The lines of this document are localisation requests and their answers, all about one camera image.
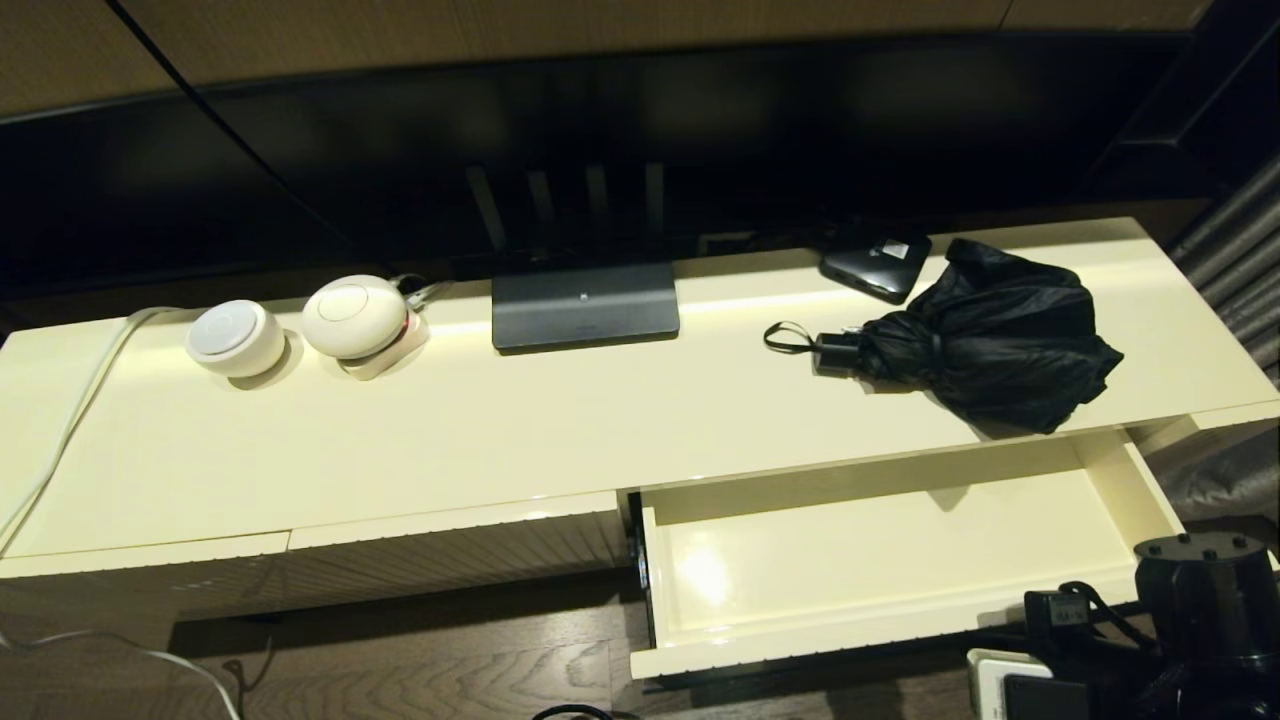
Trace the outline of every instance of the folded umbrella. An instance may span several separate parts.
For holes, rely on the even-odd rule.
[[[813,352],[823,373],[927,386],[970,423],[1037,433],[1053,432],[1106,389],[1124,355],[1097,336],[1093,296],[1075,273],[963,238],[952,241],[947,260],[938,282],[906,310],[817,340],[795,323],[777,323],[764,342]],[[773,340],[782,331],[806,342]]]

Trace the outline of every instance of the cabinet drawer front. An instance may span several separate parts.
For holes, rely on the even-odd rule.
[[[614,493],[200,544],[18,559],[9,568],[22,574],[0,578],[0,598],[36,614],[54,605],[86,621],[100,612],[197,620],[581,573],[628,560]],[[218,559],[188,560],[200,556]]]
[[[1009,621],[1065,580],[1137,600],[1181,524],[1129,438],[1078,437],[646,493],[654,648],[635,678]]]

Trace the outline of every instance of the black cable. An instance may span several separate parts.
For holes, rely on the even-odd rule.
[[[1102,596],[1098,594],[1098,591],[1093,589],[1093,585],[1088,583],[1082,583],[1079,580],[1071,580],[1069,583],[1062,583],[1061,585],[1059,585],[1057,589],[1061,592],[1074,592],[1078,594],[1083,594],[1089,600],[1089,602],[1093,603],[1094,607],[1098,609],[1098,612],[1101,612],[1107,620],[1111,621],[1112,625],[1116,626],[1117,630],[1124,633],[1126,638],[1138,643],[1138,647],[1148,652],[1158,650],[1160,646],[1156,643],[1156,641],[1143,634],[1142,630],[1134,628],[1119,612],[1112,610],[1111,606],[1102,600]]]
[[[187,100],[191,100],[191,102],[196,108],[198,108],[200,111],[204,113],[206,118],[209,118],[209,122],[214,123],[214,126],[216,126],[218,129],[221,131],[224,136],[227,136],[227,140],[230,140],[236,145],[236,147],[238,147],[239,151],[244,154],[246,158],[248,158],[255,165],[257,165],[257,169],[262,170],[262,173],[265,173],[266,177],[271,178],[271,181],[276,184],[276,187],[284,191],[284,195],[287,195],[289,200],[292,200],[307,215],[311,215],[311,219],[319,223],[325,231],[329,232],[329,234],[342,241],[343,245],[347,245],[353,250],[358,250],[356,243],[352,242],[352,240],[347,237],[346,233],[343,233],[340,229],[338,229],[337,225],[325,219],[324,215],[317,213],[316,209],[312,208],[310,204],[307,204],[307,201],[303,200],[297,192],[293,192],[293,188],[289,187],[289,183],[285,182],[284,178],[280,177],[280,174],[276,173],[275,169],[271,168],[271,165],[269,165],[266,160],[264,160],[262,156],[259,155],[257,151],[255,151],[250,146],[250,143],[246,142],[244,138],[241,137],[239,133],[236,132],[236,129],[230,124],[228,124],[227,120],[224,120],[223,117],[219,115],[216,110],[214,110],[211,105],[209,105],[209,102],[200,95],[200,92],[197,92],[196,88],[187,82],[187,78],[182,77],[182,73],[178,72],[178,68],[175,68],[173,63],[169,61],[169,58],[165,56],[164,51],[160,50],[160,47],[155,44],[155,41],[151,40],[151,36],[148,36],[147,32],[142,29],[142,26],[140,26],[138,22],[133,19],[133,15],[131,15],[129,12],[124,9],[124,5],[120,5],[119,0],[104,0],[104,1],[106,3],[106,6],[110,8],[113,13],[115,13],[115,17],[119,18],[122,23],[124,23],[124,27],[129,28],[129,32],[133,33],[133,37],[142,45],[142,47],[147,51],[147,54],[151,55],[151,59],[155,60],[157,65],[160,65],[160,69],[163,69],[165,74],[169,76],[169,79],[172,79],[174,85],[177,85],[178,88],[182,90],[182,94],[187,96]],[[379,261],[378,264],[383,265],[384,269],[387,269],[389,273],[396,272],[394,269],[387,266],[385,263]]]
[[[1181,662],[1174,662],[1172,665],[1165,667],[1155,680],[1148,683],[1147,687],[1129,702],[1129,707],[1133,708],[1134,716],[1146,717],[1166,707],[1178,697],[1178,688],[1187,682],[1189,675],[1190,669]]]
[[[600,710],[599,707],[591,707],[590,705],[557,705],[556,707],[548,707],[547,710],[534,715],[534,720],[547,720],[553,715],[564,715],[572,712],[575,715],[590,715],[595,720],[613,720],[613,717]]]
[[[266,660],[262,661],[262,666],[257,670],[257,676],[253,682],[244,678],[244,664],[239,660],[228,660],[223,662],[223,670],[227,670],[236,678],[236,711],[239,712],[239,720],[246,720],[244,716],[244,694],[257,689],[262,684],[262,678],[266,676],[266,670],[271,666],[271,661],[275,660],[275,647],[271,643],[271,635],[266,635]]]

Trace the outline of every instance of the open drawer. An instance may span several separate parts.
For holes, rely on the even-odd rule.
[[[1119,430],[660,489],[641,515],[635,678],[1002,624],[1073,579],[1134,601],[1133,546],[1183,532]]]

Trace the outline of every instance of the black object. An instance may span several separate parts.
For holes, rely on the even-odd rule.
[[[1005,716],[1010,720],[1088,720],[1094,717],[1087,683],[1005,675]]]
[[[1038,433],[1106,389],[1124,355],[1097,336],[1093,296],[1075,273],[963,238],[947,260],[906,310],[806,345],[771,340],[794,329],[778,323],[764,342],[813,352],[820,373],[924,384],[965,420]]]
[[[316,225],[178,92],[5,118],[0,296],[372,258],[492,277],[531,266],[518,263],[543,237],[553,256],[594,242],[593,165],[608,187],[614,243],[595,249],[607,261],[649,234],[652,163],[668,238],[1065,202],[1190,40],[876,38],[198,88],[358,246]],[[474,167],[508,237],[500,259]]]
[[[211,122],[218,128],[218,131],[221,132],[223,136],[227,140],[229,140],[232,145],[234,145],[236,149],[244,155],[244,158],[247,158],[251,163],[253,163],[253,165],[259,170],[261,170],[264,176],[270,178],[271,182],[274,182],[275,186],[279,187],[280,191],[284,192],[284,195],[289,200],[292,200],[303,213],[310,215],[311,219],[315,220],[320,227],[323,227],[329,234],[332,234],[342,243],[353,245],[351,238],[348,238],[340,229],[334,227],[333,223],[330,223],[324,215],[316,211],[315,208],[308,205],[306,200],[300,197],[298,193],[294,192],[292,187],[289,187],[289,183],[283,177],[280,177],[279,173],[275,172],[275,168],[269,165],[266,160],[264,160],[262,156],[259,155],[257,151],[250,146],[250,143],[244,142],[244,138],[242,138],[239,133],[236,132],[236,128],[228,124],[227,120],[218,114],[218,110],[214,110],[214,108],[205,101],[205,99],[200,95],[200,92],[197,92],[196,88],[187,82],[187,78],[184,78],[182,73],[178,72],[178,68],[175,68],[173,63],[169,61],[169,58],[164,54],[164,51],[160,50],[160,47],[155,44],[155,41],[151,40],[151,36],[148,36],[147,32],[142,29],[142,26],[140,26],[138,22],[133,19],[133,15],[131,15],[129,12],[125,10],[123,5],[120,5],[119,0],[105,0],[105,1],[106,6],[111,9],[111,13],[114,13],[115,17],[120,20],[120,23],[123,23],[124,27],[129,31],[129,33],[133,35],[134,40],[137,40],[138,44],[142,45],[142,49],[146,50],[148,55],[151,55],[151,59],[155,60],[156,64],[160,65],[160,69],[164,70],[166,76],[169,76],[169,79],[172,79],[173,83],[178,86],[178,90],[182,91],[183,96],[186,96],[187,100],[189,100],[191,104],[195,105],[197,110],[200,110],[206,118],[209,118],[209,122]],[[390,273],[396,273],[394,268],[384,266],[384,269]]]
[[[662,340],[678,332],[671,263],[493,279],[493,346],[502,352]]]
[[[838,250],[823,254],[818,272],[893,305],[906,302],[933,247],[924,233],[864,223],[841,227],[836,242]]]
[[[548,707],[538,715],[534,715],[532,720],[547,720],[556,715],[588,715],[595,717],[596,720],[613,720],[613,716],[608,712],[600,710],[599,707],[593,707],[590,705],[557,705],[554,707]]]
[[[1266,547],[1234,533],[1183,533],[1134,552],[1138,600],[1157,638],[1143,635],[1084,583],[1024,598],[1027,650],[1055,680],[1089,688],[1089,711],[1062,717],[1280,716],[1280,591]],[[1097,637],[1091,620],[1068,605],[1071,594],[1092,602],[1137,647]],[[1057,612],[1064,607],[1069,611]],[[1009,707],[1009,720],[1047,716]]]

